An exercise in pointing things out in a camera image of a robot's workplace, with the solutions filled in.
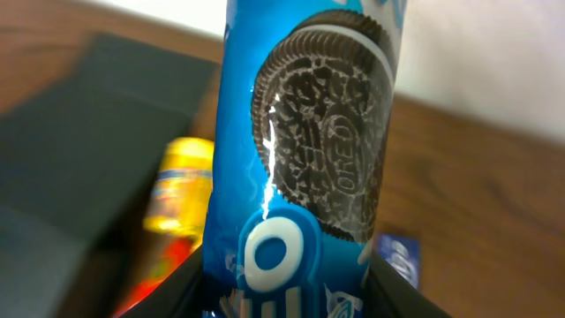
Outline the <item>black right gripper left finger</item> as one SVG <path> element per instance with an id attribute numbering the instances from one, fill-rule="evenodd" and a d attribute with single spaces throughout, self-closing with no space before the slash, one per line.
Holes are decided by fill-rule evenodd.
<path id="1" fill-rule="evenodd" d="M 202 251 L 199 247 L 140 303 L 120 318 L 201 317 L 204 296 Z"/>

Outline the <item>black gift box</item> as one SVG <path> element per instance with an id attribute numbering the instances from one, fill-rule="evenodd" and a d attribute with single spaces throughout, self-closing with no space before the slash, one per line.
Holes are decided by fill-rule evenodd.
<path id="1" fill-rule="evenodd" d="M 2 116 L 2 317 L 112 311 L 164 149 L 215 68 L 99 34 L 70 75 Z"/>

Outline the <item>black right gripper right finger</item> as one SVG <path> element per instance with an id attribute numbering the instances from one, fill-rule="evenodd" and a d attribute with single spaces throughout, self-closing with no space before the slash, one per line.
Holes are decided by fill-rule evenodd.
<path id="1" fill-rule="evenodd" d="M 377 253 L 368 271 L 369 318 L 451 318 L 400 276 Z"/>

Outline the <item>red snack bag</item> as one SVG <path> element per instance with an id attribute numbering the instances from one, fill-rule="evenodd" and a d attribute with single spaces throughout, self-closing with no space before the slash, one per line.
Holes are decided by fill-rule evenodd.
<path id="1" fill-rule="evenodd" d="M 189 238 L 172 238 L 151 259 L 141 279 L 129 290 L 125 300 L 112 315 L 121 317 L 151 294 L 197 248 Z"/>

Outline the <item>blue Oreo cookie pack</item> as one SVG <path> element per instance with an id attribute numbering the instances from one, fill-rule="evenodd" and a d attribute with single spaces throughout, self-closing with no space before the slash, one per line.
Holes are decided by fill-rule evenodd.
<path id="1" fill-rule="evenodd" d="M 405 6 L 228 1 L 210 316 L 365 314 Z"/>

